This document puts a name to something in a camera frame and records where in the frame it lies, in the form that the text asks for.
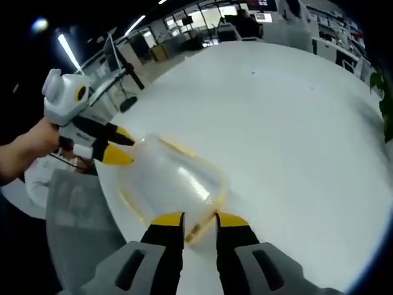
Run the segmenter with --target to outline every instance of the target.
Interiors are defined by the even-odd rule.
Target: hand
[[[46,118],[42,118],[21,138],[25,148],[34,157],[45,157],[59,146],[58,131]]]
[[[76,172],[85,173],[91,166],[92,160],[85,158],[78,158]]]

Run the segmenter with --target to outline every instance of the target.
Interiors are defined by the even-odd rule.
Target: person
[[[242,38],[261,38],[259,24],[253,20],[244,9],[238,10],[235,27]]]
[[[288,24],[304,27],[306,30],[309,30],[308,24],[311,22],[311,16],[307,7],[299,0],[280,0],[278,13]]]
[[[47,208],[49,185],[55,170],[87,173],[91,160],[77,157],[71,151],[60,148],[56,154],[37,158],[25,171],[27,193],[34,204]]]
[[[0,185],[19,177],[37,158],[45,157],[59,147],[57,129],[42,118],[27,133],[10,144],[0,146]]]

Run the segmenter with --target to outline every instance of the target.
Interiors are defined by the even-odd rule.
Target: black cable
[[[145,78],[149,78],[149,77],[147,77],[145,74],[142,74],[142,73],[139,73],[139,72],[135,72],[136,74],[138,74],[138,75],[140,75],[140,76],[142,76],[142,77],[145,77]]]
[[[128,98],[127,93],[130,93],[130,94],[136,96],[136,93],[133,93],[133,92],[131,92],[131,91],[126,90],[126,89],[124,88],[123,84],[121,83],[121,81],[119,81],[118,83],[119,83],[119,85],[118,85],[118,89],[117,89],[117,92],[116,92],[115,96],[118,96],[117,94],[118,94],[119,92],[122,92],[126,98]]]
[[[53,157],[55,159],[58,159],[60,162],[63,162],[65,164],[67,164],[67,165],[70,165],[71,167],[78,168],[78,166],[75,166],[75,165],[73,165],[73,164],[71,164],[71,163],[69,163],[67,161],[64,161],[63,159],[61,159],[61,158],[59,158],[59,157],[57,157],[57,156],[55,156],[53,154],[49,154],[49,156],[51,156],[51,157]]]

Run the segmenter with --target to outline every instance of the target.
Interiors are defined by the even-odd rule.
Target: transparent plastic container
[[[209,162],[157,135],[127,151],[134,162],[119,167],[120,195],[149,226],[161,214],[185,212],[184,237],[192,243],[224,205],[228,181]]]

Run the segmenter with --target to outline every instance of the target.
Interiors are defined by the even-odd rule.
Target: white round table
[[[379,98],[345,69],[288,47],[226,42],[162,75],[113,123],[172,137],[229,177],[226,211],[298,261],[316,285],[348,290],[391,218]],[[96,163],[127,241],[146,230]],[[183,252],[178,294],[222,294],[214,233]]]

